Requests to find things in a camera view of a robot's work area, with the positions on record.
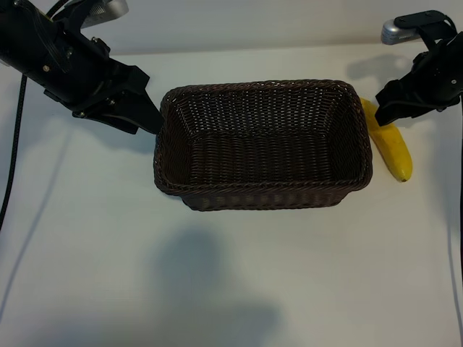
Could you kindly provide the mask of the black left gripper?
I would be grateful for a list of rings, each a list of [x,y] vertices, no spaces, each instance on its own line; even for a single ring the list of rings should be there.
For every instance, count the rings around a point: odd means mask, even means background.
[[[112,77],[109,99],[73,111],[73,117],[128,134],[161,130],[161,113],[146,91],[149,76],[139,67],[111,59],[103,41],[86,38],[81,33],[86,14],[63,14],[57,20],[42,14],[21,17],[22,73],[67,108],[99,94]]]

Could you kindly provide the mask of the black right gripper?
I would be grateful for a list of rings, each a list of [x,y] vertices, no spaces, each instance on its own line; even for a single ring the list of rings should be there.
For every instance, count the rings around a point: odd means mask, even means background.
[[[386,126],[398,119],[442,112],[459,103],[462,93],[462,32],[441,40],[414,60],[412,74],[388,82],[375,96],[375,120]]]

